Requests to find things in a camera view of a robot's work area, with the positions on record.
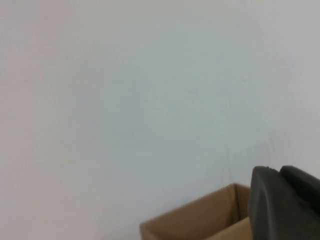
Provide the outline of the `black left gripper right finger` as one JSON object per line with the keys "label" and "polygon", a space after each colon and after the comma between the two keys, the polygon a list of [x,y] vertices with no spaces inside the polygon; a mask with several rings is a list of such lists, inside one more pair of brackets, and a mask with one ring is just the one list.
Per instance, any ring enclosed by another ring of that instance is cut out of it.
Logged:
{"label": "black left gripper right finger", "polygon": [[281,180],[277,214],[282,218],[320,216],[320,180],[292,165],[279,170]]}

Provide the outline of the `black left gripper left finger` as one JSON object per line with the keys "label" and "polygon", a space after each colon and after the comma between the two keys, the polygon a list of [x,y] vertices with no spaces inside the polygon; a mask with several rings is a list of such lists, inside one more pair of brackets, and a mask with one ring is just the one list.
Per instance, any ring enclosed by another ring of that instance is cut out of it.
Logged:
{"label": "black left gripper left finger", "polygon": [[318,240],[320,217],[278,215],[282,181],[279,171],[256,166],[252,170],[248,216],[254,240]]}

